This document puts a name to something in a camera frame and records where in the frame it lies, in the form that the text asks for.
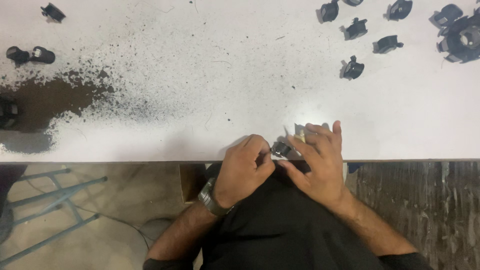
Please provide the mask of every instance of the floor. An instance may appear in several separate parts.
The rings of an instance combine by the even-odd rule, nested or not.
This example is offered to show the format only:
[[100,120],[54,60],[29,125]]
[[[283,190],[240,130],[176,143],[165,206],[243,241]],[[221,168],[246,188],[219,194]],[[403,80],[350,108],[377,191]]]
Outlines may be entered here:
[[[103,176],[105,183],[89,186],[72,197],[72,202],[84,209],[124,220],[136,227],[159,217],[172,217],[183,210],[178,165],[174,163],[148,164],[82,164],[67,165],[72,172],[57,175],[64,187]],[[49,172],[65,165],[30,165],[25,175]],[[31,180],[43,192],[55,190],[49,178]],[[15,183],[9,200],[41,194],[27,181]],[[41,210],[52,199],[18,207],[15,218],[22,218]],[[79,210],[85,219],[91,212]],[[75,224],[67,207],[16,226],[10,238],[0,245],[0,259],[7,258]],[[86,226],[40,248],[9,264],[4,269],[119,269],[140,270],[147,247],[133,228],[100,217]]]
[[[178,166],[148,164],[67,165],[58,176],[70,186],[103,176],[108,181],[78,192],[74,204],[130,223],[137,228],[159,217],[173,217],[186,205]],[[65,168],[30,165],[26,175]],[[347,187],[403,233],[435,270],[480,269],[480,166],[477,162],[366,163],[346,174]],[[9,200],[55,190],[48,178],[16,183]],[[15,218],[39,211],[48,199],[15,208]],[[79,210],[83,218],[91,212]],[[75,224],[67,207],[20,224],[0,245],[9,257]],[[123,223],[100,217],[65,237],[15,261],[5,270],[140,270],[147,247],[140,234]],[[201,260],[195,262],[199,269]]]

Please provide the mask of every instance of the wrist watch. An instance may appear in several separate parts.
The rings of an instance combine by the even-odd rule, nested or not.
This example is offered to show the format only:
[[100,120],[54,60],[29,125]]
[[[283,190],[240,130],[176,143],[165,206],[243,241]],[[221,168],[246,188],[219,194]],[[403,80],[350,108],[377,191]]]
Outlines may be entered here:
[[210,178],[205,186],[202,188],[198,194],[198,199],[207,207],[207,209],[216,216],[224,216],[232,210],[233,206],[230,208],[221,207],[213,198],[213,187],[215,186],[216,178]]

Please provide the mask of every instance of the metal stool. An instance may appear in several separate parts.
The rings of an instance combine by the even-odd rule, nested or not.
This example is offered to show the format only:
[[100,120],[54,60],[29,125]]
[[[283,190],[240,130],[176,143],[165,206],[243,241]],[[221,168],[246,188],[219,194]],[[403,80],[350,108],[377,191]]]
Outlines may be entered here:
[[6,205],[6,209],[12,209],[12,208],[15,208],[15,207],[18,207],[18,206],[26,205],[26,204],[29,204],[29,203],[32,203],[32,202],[36,202],[36,201],[45,199],[47,197],[52,197],[52,196],[60,196],[60,197],[58,199],[56,199],[54,202],[52,202],[51,204],[49,204],[48,206],[46,206],[39,213],[33,214],[33,215],[28,216],[28,217],[25,217],[25,218],[14,221],[13,226],[16,226],[16,225],[24,223],[26,221],[32,220],[36,217],[40,217],[40,216],[43,216],[43,215],[48,214],[50,212],[53,212],[53,211],[59,209],[59,204],[61,204],[61,203],[65,203],[68,207],[70,207],[70,209],[72,210],[75,218],[77,219],[77,224],[75,224],[74,226],[72,226],[72,227],[70,227],[70,228],[68,228],[64,231],[61,231],[60,233],[58,233],[54,236],[51,236],[51,237],[47,238],[46,240],[43,240],[42,242],[40,242],[36,245],[33,245],[33,246],[23,250],[23,251],[20,251],[19,253],[15,254],[15,255],[13,255],[9,258],[6,258],[3,261],[0,261],[0,268],[4,267],[5,265],[7,265],[7,264],[9,264],[9,263],[11,263],[15,260],[20,259],[21,257],[23,257],[23,256],[25,256],[25,255],[27,255],[31,252],[34,252],[35,250],[43,247],[44,245],[49,244],[50,242],[52,242],[52,241],[54,241],[54,240],[56,240],[56,239],[58,239],[58,238],[60,238],[64,235],[66,235],[67,233],[72,232],[72,231],[84,226],[85,224],[98,219],[99,214],[94,214],[90,218],[88,218],[86,220],[83,220],[82,217],[80,217],[80,215],[78,214],[75,205],[70,201],[70,197],[73,196],[78,191],[80,191],[81,189],[83,189],[83,188],[85,188],[85,187],[87,187],[91,184],[97,184],[97,183],[105,182],[107,180],[107,177],[104,176],[104,177],[96,179],[96,180],[91,180],[91,181],[88,181],[88,182],[85,182],[85,183],[81,183],[81,184],[77,184],[77,185],[74,185],[74,186],[69,186],[69,187],[66,187],[66,188],[62,188],[61,185],[59,184],[59,182],[57,181],[57,179],[55,178],[55,175],[60,174],[60,173],[69,173],[69,172],[70,172],[70,169],[64,169],[64,170],[53,171],[53,172],[39,173],[39,174],[33,174],[33,175],[25,175],[25,176],[22,176],[17,181],[17,182],[20,182],[20,181],[31,180],[31,179],[40,178],[40,177],[48,177],[52,180],[53,184],[57,187],[57,190],[52,191],[52,192],[48,192],[48,193],[44,193],[44,194],[41,194],[41,195],[33,196],[31,198],[27,198],[27,199],[23,199],[23,200],[19,200],[19,201],[16,201],[16,202],[9,203],[8,205]]

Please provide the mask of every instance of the cable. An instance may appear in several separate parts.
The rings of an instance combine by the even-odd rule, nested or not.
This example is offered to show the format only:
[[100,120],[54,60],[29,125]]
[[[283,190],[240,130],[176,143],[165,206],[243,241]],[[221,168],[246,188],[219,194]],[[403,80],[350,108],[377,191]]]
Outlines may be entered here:
[[[26,180],[26,181],[27,181],[27,183],[28,183],[33,189],[35,189],[36,191],[41,192],[41,193],[43,193],[43,194],[46,193],[45,191],[43,191],[43,190],[35,187],[35,186],[30,182],[30,180]],[[128,225],[128,226],[134,228],[134,229],[142,236],[142,238],[143,238],[143,240],[144,240],[144,242],[145,242],[145,246],[147,247],[147,249],[150,248],[150,247],[148,246],[148,243],[147,243],[147,238],[148,238],[149,240],[155,241],[155,239],[152,239],[152,238],[148,237],[148,236],[145,235],[142,231],[140,231],[137,227],[133,226],[132,224],[130,224],[130,223],[124,221],[124,220],[121,220],[121,219],[118,219],[118,218],[115,218],[115,217],[112,217],[112,216],[109,216],[109,215],[105,215],[105,214],[102,214],[102,213],[99,213],[99,212],[95,212],[95,211],[92,211],[92,210],[88,210],[88,209],[85,209],[85,208],[83,208],[83,207],[81,207],[81,206],[78,206],[78,205],[76,205],[76,204],[73,204],[73,205],[74,205],[75,207],[77,207],[78,209],[81,209],[81,210],[83,210],[83,211],[87,211],[87,212],[94,213],[94,214],[99,214],[100,216],[106,217],[106,218],[108,218],[108,219],[111,219],[111,220],[114,220],[114,221],[123,223],[123,224],[125,224],[125,225]]]

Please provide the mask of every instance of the black shirt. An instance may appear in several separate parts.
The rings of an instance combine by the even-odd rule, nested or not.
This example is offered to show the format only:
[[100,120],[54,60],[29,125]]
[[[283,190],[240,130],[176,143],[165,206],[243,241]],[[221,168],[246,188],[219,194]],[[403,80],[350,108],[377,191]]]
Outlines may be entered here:
[[[375,256],[325,207],[274,175],[211,230],[202,250],[202,270],[431,269],[418,253]],[[144,264],[144,270],[167,269],[192,270],[192,263]]]

